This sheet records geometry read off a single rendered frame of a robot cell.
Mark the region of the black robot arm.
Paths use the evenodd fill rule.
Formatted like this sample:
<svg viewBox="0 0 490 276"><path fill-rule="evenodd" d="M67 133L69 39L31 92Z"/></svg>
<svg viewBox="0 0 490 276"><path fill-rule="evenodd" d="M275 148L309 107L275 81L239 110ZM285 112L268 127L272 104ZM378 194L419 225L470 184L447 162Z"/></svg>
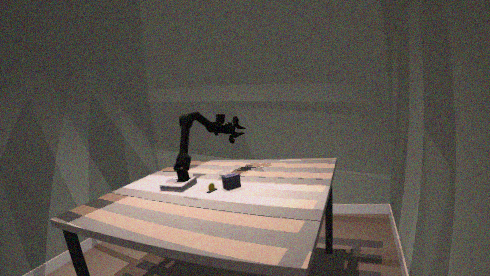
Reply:
<svg viewBox="0 0 490 276"><path fill-rule="evenodd" d="M185 182L190 179L188 170L190 168L191 156L188 155L188 145L189 132L194 120L197 120L205 126L208 132L214 132L216 136L218 133L225 132L225 126L221 125L224 123L225 114L216 114L216 122L210 122L200 112L192 112L179 116L179 125L181 127L180 151L174 166L174 170L177 171L178 175L177 182Z"/></svg>

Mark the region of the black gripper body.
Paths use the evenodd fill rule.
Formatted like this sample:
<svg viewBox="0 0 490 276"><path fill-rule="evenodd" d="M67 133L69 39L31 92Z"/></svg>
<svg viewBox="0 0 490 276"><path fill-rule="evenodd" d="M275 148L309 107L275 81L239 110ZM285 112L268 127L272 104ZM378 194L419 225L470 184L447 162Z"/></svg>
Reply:
<svg viewBox="0 0 490 276"><path fill-rule="evenodd" d="M231 134L229 136L229 141L230 141L230 143L233 143L234 144L234 141L235 140L233 138L236 137L236 134L234 132L235 132L235 127L238 126L238 122L239 122L238 117L237 116L234 116L232 122L233 122L233 126L232 125L231 126L224 125L225 126L225 132L224 133L225 134Z"/></svg>

